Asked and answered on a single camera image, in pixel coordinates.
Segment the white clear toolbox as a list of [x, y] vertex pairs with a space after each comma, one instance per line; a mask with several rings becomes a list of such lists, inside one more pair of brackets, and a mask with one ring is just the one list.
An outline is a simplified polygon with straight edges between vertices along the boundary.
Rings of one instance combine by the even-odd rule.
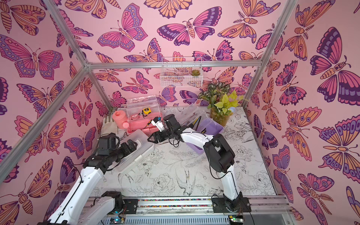
[[137, 149], [130, 155], [123, 158], [120, 164], [114, 168], [114, 171], [121, 174], [127, 174], [129, 171], [137, 167], [147, 156], [154, 151], [154, 143], [148, 142], [148, 136], [141, 130], [136, 130], [128, 137], [124, 138], [121, 143], [132, 140], [137, 143]]

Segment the purple toolbox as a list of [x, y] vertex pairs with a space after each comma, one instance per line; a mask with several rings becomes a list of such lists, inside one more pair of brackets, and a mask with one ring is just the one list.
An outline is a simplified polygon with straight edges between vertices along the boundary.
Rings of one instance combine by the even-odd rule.
[[223, 126], [215, 122], [211, 117], [210, 114], [207, 112], [206, 109], [200, 108], [196, 105], [190, 105], [187, 108], [184, 108], [182, 111], [175, 115], [177, 121], [182, 126], [190, 126], [193, 124], [193, 130], [195, 130], [196, 120], [201, 116], [201, 122], [198, 127], [197, 132], [201, 132], [203, 129], [206, 128], [206, 135], [216, 135], [223, 131]]

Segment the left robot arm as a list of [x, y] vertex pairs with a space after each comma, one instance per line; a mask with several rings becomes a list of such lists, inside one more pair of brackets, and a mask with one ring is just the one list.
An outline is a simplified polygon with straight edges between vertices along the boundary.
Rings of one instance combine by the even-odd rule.
[[109, 213], [123, 212], [125, 203], [121, 192], [107, 191], [89, 211], [82, 214], [97, 183], [106, 172], [114, 169], [113, 163], [120, 164], [123, 158], [135, 152], [139, 147], [139, 141], [129, 139], [121, 142], [114, 133], [100, 137], [94, 153], [82, 165], [83, 169], [75, 185], [55, 212], [42, 224], [96, 225]]

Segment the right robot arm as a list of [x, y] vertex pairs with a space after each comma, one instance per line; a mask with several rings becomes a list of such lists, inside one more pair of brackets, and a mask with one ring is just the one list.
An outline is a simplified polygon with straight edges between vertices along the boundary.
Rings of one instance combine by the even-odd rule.
[[171, 139], [178, 142], [190, 143], [202, 149], [207, 157], [210, 172], [217, 172], [223, 185], [224, 204], [230, 212], [251, 213], [248, 198], [245, 198], [238, 189], [234, 172], [235, 153], [221, 134], [207, 135], [201, 131], [194, 130], [193, 124], [181, 125], [174, 114], [165, 118], [155, 117], [149, 122], [158, 131], [152, 133], [148, 138], [151, 143], [163, 143]]

